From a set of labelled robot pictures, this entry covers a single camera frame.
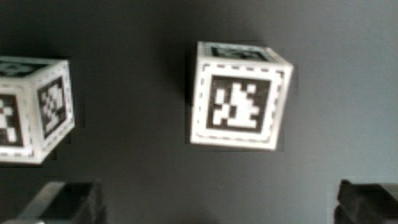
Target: gray wall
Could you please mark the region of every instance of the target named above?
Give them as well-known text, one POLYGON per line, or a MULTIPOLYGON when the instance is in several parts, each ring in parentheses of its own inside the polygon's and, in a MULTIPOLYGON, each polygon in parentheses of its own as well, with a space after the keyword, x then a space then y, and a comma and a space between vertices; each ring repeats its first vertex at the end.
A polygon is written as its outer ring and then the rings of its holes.
POLYGON ((77 122, 42 166, 1 165, 1 221, 45 181, 101 179, 115 224, 332 223, 340 178, 398 182, 396 10, 394 0, 0 1, 0 54, 69 57, 77 122), (266 43, 296 66, 275 153, 184 144, 197 40, 266 43))

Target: cube face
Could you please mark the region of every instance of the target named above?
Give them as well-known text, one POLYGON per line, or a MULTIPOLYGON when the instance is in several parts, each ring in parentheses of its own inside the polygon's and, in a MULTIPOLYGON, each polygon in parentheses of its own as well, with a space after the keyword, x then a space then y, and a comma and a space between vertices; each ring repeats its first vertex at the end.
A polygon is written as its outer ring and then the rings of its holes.
POLYGON ((0 156, 31 157, 22 87, 0 84, 0 156))
POLYGON ((22 78, 28 76, 47 64, 44 63, 28 63, 0 60, 0 77, 15 77, 22 78))
POLYGON ((35 80, 38 129, 44 150, 72 126, 72 105, 67 66, 58 66, 35 80))
POLYGON ((264 62, 271 61, 271 56, 260 47, 232 45, 221 43, 202 43, 204 56, 211 56, 223 59, 264 62))
POLYGON ((0 57, 0 161, 40 163, 72 126, 67 61, 0 57))
POLYGON ((189 141, 275 150, 291 66, 257 47, 198 43, 197 52, 189 141))

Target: black square pattern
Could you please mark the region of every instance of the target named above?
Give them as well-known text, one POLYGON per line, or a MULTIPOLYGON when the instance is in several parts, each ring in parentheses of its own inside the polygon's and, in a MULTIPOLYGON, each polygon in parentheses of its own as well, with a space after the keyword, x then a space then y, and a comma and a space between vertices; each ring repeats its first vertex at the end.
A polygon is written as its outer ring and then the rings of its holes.
POLYGON ((260 133, 269 81, 212 75, 205 128, 260 133))
POLYGON ((0 146, 22 146, 15 96, 0 94, 0 146))
POLYGON ((266 58, 259 51, 246 51, 230 48, 211 47, 211 53, 214 57, 266 61, 266 58))
POLYGON ((53 133, 61 122, 65 121, 65 97, 63 82, 58 77, 38 89, 38 110, 44 138, 53 133))
POLYGON ((0 76, 21 78, 45 66, 45 64, 0 61, 0 76))

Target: black object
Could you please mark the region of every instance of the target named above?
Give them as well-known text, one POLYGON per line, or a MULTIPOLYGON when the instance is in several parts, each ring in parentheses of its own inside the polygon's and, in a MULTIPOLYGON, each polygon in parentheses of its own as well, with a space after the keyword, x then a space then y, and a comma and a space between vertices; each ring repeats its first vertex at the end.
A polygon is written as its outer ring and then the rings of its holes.
POLYGON ((342 180, 337 200, 335 224, 398 224, 398 201, 380 184, 342 180))
POLYGON ((47 183, 17 219, 3 224, 106 224, 99 183, 47 183))

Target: white cube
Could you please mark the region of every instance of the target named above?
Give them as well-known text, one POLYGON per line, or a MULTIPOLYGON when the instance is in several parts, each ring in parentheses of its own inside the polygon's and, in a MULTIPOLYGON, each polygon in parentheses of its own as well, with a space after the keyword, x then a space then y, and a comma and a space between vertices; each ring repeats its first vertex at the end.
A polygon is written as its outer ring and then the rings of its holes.
POLYGON ((65 60, 0 57, 0 162, 38 164, 74 127, 65 60))
POLYGON ((198 42, 189 142, 275 150, 292 65, 269 48, 198 42))

